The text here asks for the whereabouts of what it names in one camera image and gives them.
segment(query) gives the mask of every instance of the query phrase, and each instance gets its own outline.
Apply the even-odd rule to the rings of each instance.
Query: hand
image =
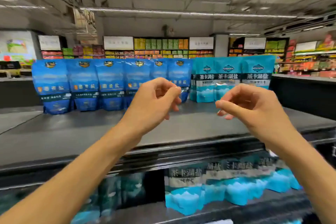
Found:
[[[169,111],[178,111],[181,103],[181,88],[164,79],[156,78],[142,84],[128,107],[121,123],[134,129],[136,136],[143,136],[164,119],[169,120]]]
[[[298,132],[273,91],[247,84],[239,84],[216,101],[221,110],[218,116],[241,120],[252,135],[277,153],[277,148],[293,141]]]

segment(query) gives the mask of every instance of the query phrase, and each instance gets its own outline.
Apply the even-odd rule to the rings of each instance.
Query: package logo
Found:
[[[81,67],[86,68],[86,67],[89,67],[89,66],[90,66],[90,62],[89,62],[89,61],[80,61],[80,62],[79,62],[79,65],[80,65]]]
[[[46,62],[45,66],[47,68],[53,68],[54,66],[56,66],[56,62],[55,61]]]
[[[176,65],[178,65],[178,66],[182,66],[183,64],[184,64],[184,61],[182,61],[182,60],[176,61]]]
[[[104,61],[104,65],[107,67],[113,66],[113,61]]]
[[[136,64],[138,67],[142,67],[142,66],[145,64],[145,62],[137,60],[137,61],[135,62],[135,64]]]
[[[234,69],[234,67],[232,67],[230,65],[227,65],[227,66],[223,67],[223,70],[225,72],[228,72],[228,73],[230,73],[233,69]]]
[[[210,70],[211,70],[211,67],[209,67],[209,66],[205,66],[205,67],[203,67],[203,71],[204,71],[204,72],[209,73]]]
[[[255,65],[254,67],[252,67],[252,69],[256,72],[260,72],[261,70],[264,69],[264,67],[262,65]]]

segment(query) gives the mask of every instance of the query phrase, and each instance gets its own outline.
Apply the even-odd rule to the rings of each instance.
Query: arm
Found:
[[[336,222],[336,171],[291,124],[274,92],[239,85],[216,102],[219,116],[239,118],[266,147],[279,155],[304,187],[324,224]]]
[[[0,216],[0,224],[69,224],[118,159],[178,111],[181,88],[163,78],[144,83],[121,121],[52,179]]]

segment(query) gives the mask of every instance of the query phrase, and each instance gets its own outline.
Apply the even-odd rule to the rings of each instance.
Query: white sign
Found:
[[[213,49],[213,37],[191,37],[189,40],[190,50]]]
[[[296,44],[295,51],[313,51],[316,49],[317,41]]]
[[[246,37],[244,43],[244,49],[265,49],[266,38],[265,37]]]
[[[60,38],[57,35],[39,35],[42,51],[60,51]]]
[[[134,50],[132,36],[104,36],[105,50]]]

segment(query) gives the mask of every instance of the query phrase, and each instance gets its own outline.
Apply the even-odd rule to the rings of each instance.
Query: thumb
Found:
[[[237,117],[238,119],[244,118],[244,115],[248,111],[247,109],[240,107],[232,102],[225,100],[216,101],[216,107],[224,110],[225,112]]]
[[[178,98],[181,94],[181,87],[171,87],[166,94],[160,98],[164,104],[167,104],[169,107],[174,102],[175,98]]]

